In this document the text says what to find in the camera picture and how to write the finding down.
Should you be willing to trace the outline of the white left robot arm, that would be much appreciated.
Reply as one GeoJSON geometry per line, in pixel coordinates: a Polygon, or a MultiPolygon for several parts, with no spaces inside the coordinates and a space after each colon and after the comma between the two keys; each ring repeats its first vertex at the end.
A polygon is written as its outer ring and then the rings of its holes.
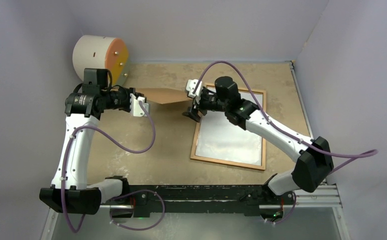
{"type": "Polygon", "coordinates": [[[108,69],[85,68],[83,80],[65,100],[65,138],[60,162],[49,187],[39,199],[58,213],[94,215],[105,192],[87,184],[87,167],[95,128],[105,110],[131,111],[134,88],[112,90],[108,69]]]}

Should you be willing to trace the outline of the brown backing board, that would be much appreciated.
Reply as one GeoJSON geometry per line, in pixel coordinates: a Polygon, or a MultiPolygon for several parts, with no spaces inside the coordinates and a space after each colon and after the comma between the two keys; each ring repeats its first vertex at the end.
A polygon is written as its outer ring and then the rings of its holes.
{"type": "Polygon", "coordinates": [[[136,92],[143,94],[147,101],[162,105],[192,100],[184,91],[171,88],[136,88],[136,92]]]}

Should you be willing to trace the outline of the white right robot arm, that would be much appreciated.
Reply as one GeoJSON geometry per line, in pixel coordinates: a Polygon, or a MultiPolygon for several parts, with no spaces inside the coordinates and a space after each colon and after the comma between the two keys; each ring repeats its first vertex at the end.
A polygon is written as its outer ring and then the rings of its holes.
{"type": "Polygon", "coordinates": [[[276,173],[263,184],[262,197],[267,203],[273,204],[291,191],[313,193],[333,170],[332,157],[322,153],[330,150],[326,139],[302,135],[262,113],[257,103],[241,97],[229,76],[217,78],[214,87],[211,91],[199,79],[189,79],[185,92],[192,104],[183,115],[200,122],[200,114],[222,112],[232,125],[267,140],[295,163],[292,170],[276,173]]]}

